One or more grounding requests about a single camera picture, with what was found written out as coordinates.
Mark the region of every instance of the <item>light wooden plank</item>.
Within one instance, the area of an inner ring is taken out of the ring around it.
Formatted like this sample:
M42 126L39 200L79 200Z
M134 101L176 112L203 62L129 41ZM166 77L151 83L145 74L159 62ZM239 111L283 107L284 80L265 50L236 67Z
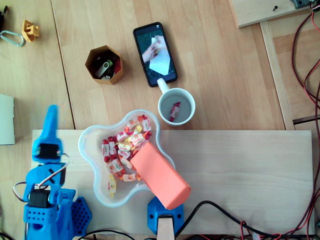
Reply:
M298 26L309 14L310 10L306 10L269 21L274 48L294 121L315 115L315 105L298 84L291 66L292 44L295 33ZM320 25L318 14L315 15L315 23ZM301 29L296 45L296 69L302 81L305 80L308 72L319 60L319 42L319 32L309 19ZM314 95L317 92L319 79L320 69L317 68L307 81L307 87Z
M169 86L190 91L197 105L180 129L284 129L260 26L237 29L228 1L52 0L52 5L77 129L117 123L139 108L160 118L161 91L148 86L132 33L156 21L164 26L179 75ZM106 44L124 59L124 77L113 86L96 83L84 67L89 51ZM161 127L169 129L163 121Z
M295 9L290 0L229 0L238 28L307 9Z
M24 204L13 195L12 186L30 169L32 130L43 127L51 104L60 107L60 128L73 129L74 124L51 1L0 0L1 11L5 5L9 8L2 30L21 33L24 19L40 26L40 37L22 47L0 39L0 94L14 97L15 135L15 145L0 146L0 232L21 240Z
M313 178L316 176L317 167L319 164L319 142L318 142L318 134L316 128L316 121L308 121L300 124L296 124L296 130L309 130L312 134L312 162L313 162ZM315 204L315 213L317 219L319 220L320 216L320 202L317 201Z
M93 213L88 230L151 234L151 192L139 192L118 208L103 207L95 198L93 171L78 151L81 132L60 130L58 135L72 159L64 187L85 197ZM40 133L33 131L33 140ZM191 186L185 218L200 201L211 200L256 229L283 233L297 224L308 206L313 187L309 131L163 130L161 142ZM203 206L183 233L239 235L240 228L214 207Z
M265 49L269 58L269 63L270 63L270 67L273 75L273 81L274 81L276 93L279 99L279 104L282 112L285 129L294 130L295 127L294 127L292 115L290 112L290 107L288 103L284 81L283 81L281 70L279 67L275 45L271 36L269 22L263 21L260 23L260 26L261 26L261 31L263 35L264 44L265 44Z

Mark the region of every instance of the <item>clear plastic bowl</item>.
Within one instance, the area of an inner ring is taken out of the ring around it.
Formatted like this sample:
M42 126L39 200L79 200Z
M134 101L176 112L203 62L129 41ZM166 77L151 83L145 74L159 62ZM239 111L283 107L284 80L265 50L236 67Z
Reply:
M152 136L149 142L157 146L162 155L172 164L175 164L171 157L169 157L160 145L160 123L158 118L151 112L143 109L137 109L129 112L119 123L111 126L94 125L88 127L83 131L79 138L78 148L81 156L91 165L94 171L93 191L97 199L106 207L116 208L125 204L128 199L138 191L149 190L144 181L124 182L121 180L116 181L116 193L113 197L108 194L108 177L109 171L104 157L102 155L101 144L103 139L109 136L115 136L120 131L123 131L127 126L129 119L145 115L150 119Z

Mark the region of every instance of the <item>white mug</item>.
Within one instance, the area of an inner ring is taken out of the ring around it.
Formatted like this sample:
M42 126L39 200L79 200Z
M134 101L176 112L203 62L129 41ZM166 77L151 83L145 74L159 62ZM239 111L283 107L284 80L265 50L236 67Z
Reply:
M162 91L158 102L161 118L170 126L176 127L187 123L195 114L196 102L190 92L182 88L169 88L163 78L157 80ZM170 112L175 103L180 102L179 112L173 122L169 121Z

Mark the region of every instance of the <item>carabiner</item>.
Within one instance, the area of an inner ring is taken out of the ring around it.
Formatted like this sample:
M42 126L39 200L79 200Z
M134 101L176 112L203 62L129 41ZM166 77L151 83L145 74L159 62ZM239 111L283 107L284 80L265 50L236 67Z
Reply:
M11 35L14 35L14 36L19 36L19 37L22 39L22 41L21 41L21 43L14 42L14 41L10 40L9 38L3 36L3 34L11 34ZM15 32L12 32L12 31L6 31L6 30L4 30L4 31L0 32L0 37L1 37L3 40L7 41L8 43L11 43L11 44L13 44L13 45L16 45L17 47L21 47L21 46L25 43L25 39L24 39L24 37L23 37L21 34L15 33Z

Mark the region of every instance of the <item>blue 3d printed part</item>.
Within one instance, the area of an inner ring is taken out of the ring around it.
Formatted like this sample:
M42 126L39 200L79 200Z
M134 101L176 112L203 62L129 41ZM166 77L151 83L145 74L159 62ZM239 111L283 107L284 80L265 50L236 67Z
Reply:
M184 224L184 205L180 205L173 210L167 210L157 197L154 197L147 208L148 228L157 235L158 219L161 216L171 216L173 220L173 231L176 233Z
M92 214L82 196L73 201L76 190L61 188L65 183L66 169L60 171L41 187L44 179L60 170L65 163L62 141L57 138L58 107L49 107L41 136L34 141L32 159L41 165L26 176L23 194L23 220L27 225L26 240L72 240L84 236Z

